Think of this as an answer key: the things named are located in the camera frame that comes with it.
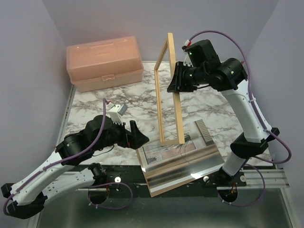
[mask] storage box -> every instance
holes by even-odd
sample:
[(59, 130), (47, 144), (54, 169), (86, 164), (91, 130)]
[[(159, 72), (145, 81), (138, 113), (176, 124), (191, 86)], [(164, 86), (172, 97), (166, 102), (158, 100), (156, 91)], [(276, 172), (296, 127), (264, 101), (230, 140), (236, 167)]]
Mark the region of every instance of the storage box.
[(135, 37), (68, 46), (66, 69), (80, 92), (140, 82), (143, 63)]

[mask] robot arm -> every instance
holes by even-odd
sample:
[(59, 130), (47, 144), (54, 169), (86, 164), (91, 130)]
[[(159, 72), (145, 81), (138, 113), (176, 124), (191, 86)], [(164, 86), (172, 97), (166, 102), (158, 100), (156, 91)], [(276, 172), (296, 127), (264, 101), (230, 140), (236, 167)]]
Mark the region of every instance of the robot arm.
[[(8, 205), (8, 215), (20, 219), (27, 219), (39, 213), (44, 205), (59, 197), (67, 191), (88, 187), (91, 185), (106, 183), (107, 174), (100, 164), (91, 164), (88, 169), (73, 176), (56, 180), (64, 172), (71, 170), (81, 162), (92, 157), (95, 151), (104, 147), (117, 144), (124, 148), (138, 149), (149, 141), (136, 126), (135, 121), (130, 121), (131, 131), (125, 129), (122, 115), (126, 111), (126, 105), (108, 105), (110, 117), (105, 117), (103, 131), (98, 141), (87, 152), (80, 154), (97, 137), (103, 115), (96, 116), (86, 124), (85, 129), (78, 133), (67, 135), (64, 141), (56, 146), (47, 160), (34, 170), (29, 176), (18, 183), (6, 183), (1, 187), (4, 197), (11, 197), (12, 203)], [(63, 159), (75, 156), (75, 158), (60, 162)], [(49, 169), (48, 165), (60, 162)], [(21, 185), (30, 180), (37, 172), (41, 172), (33, 178), (29, 184), (17, 192)]]
[[(231, 144), (232, 153), (219, 170), (219, 181), (227, 182), (250, 157), (263, 153), (268, 148), (268, 142), (274, 138), (264, 130), (254, 112), (251, 103), (255, 100), (250, 100), (248, 96), (248, 77), (240, 61), (230, 58), (221, 63), (209, 40), (201, 40), (183, 49), (192, 65), (176, 63), (167, 92), (193, 92), (198, 89), (198, 85), (208, 84), (227, 99), (244, 131)], [(268, 124), (257, 104), (256, 106), (267, 130), (278, 135), (279, 130)]]

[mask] gray wall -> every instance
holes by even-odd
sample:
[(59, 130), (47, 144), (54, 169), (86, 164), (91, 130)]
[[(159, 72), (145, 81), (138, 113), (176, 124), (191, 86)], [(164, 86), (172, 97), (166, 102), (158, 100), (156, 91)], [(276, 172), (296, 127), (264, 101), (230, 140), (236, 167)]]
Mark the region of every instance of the gray wall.
[[(253, 88), (269, 123), (281, 129), (293, 151), (284, 169), (293, 199), (304, 225), (304, 1), (280, 0), (253, 46), (249, 62), (253, 69)], [(287, 157), (278, 143), (271, 143), (278, 160)]]
[[(70, 89), (65, 49), (41, 0), (1, 1), (0, 185), (27, 176), (55, 146)], [(1, 210), (0, 227), (26, 224)]]
[[(143, 60), (156, 60), (167, 32), (173, 32), (177, 58), (194, 33), (217, 29), (249, 52), (277, 0), (42, 0), (66, 45), (134, 35)], [(239, 56), (219, 35), (212, 38), (220, 57)]]

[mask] marble tabletop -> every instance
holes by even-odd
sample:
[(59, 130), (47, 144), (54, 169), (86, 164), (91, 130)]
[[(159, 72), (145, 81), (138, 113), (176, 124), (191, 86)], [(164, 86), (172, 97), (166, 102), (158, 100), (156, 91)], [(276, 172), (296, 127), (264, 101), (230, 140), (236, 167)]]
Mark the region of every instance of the marble tabletop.
[[(129, 121), (135, 120), (143, 133), (158, 130), (157, 107), (155, 94), (153, 62), (143, 63), (143, 80), (140, 83), (123, 85), (103, 90), (81, 93), (75, 91), (70, 114), (67, 120), (65, 135), (82, 130), (86, 123), (96, 115), (103, 112), (103, 98), (113, 103), (126, 103), (128, 110), (123, 116), (126, 128), (129, 129)], [(164, 127), (175, 125), (172, 94), (166, 89), (171, 81), (169, 63), (160, 66), (160, 85), (162, 114)], [(194, 93), (181, 93), (181, 106), (183, 121), (190, 119), (203, 119), (213, 137), (219, 152), (224, 160), (231, 152), (230, 144), (241, 134), (242, 128), (227, 100), (212, 88), (204, 88)], [(271, 159), (269, 151), (260, 155)], [(139, 165), (136, 151), (116, 146), (111, 152), (92, 157), (82, 164), (101, 162), (113, 165)], [(250, 159), (252, 165), (269, 165), (264, 161)]]

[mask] box lid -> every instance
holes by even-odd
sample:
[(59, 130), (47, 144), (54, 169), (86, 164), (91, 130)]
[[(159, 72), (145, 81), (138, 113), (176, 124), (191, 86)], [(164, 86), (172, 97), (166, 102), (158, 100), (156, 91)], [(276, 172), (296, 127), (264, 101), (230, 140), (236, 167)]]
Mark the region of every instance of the box lid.
[(72, 80), (128, 73), (143, 67), (135, 37), (68, 46), (66, 60)]

